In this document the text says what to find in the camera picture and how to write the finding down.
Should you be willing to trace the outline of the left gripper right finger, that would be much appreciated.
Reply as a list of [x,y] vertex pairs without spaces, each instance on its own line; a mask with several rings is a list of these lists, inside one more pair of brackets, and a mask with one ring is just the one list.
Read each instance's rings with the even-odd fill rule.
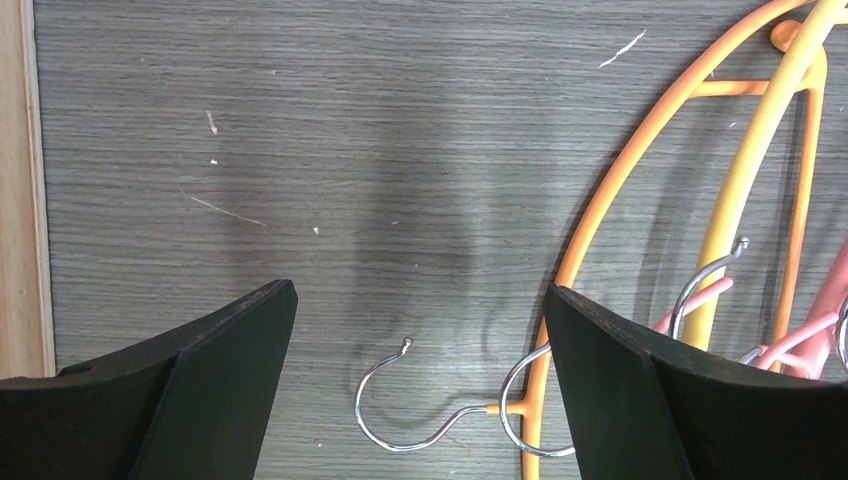
[[847,387],[691,347],[551,286],[543,312],[585,479],[843,479]]

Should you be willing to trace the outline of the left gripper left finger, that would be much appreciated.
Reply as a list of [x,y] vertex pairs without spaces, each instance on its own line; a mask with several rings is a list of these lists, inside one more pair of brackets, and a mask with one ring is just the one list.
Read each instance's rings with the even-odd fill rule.
[[250,479],[298,296],[275,280],[45,378],[1,383],[5,479]]

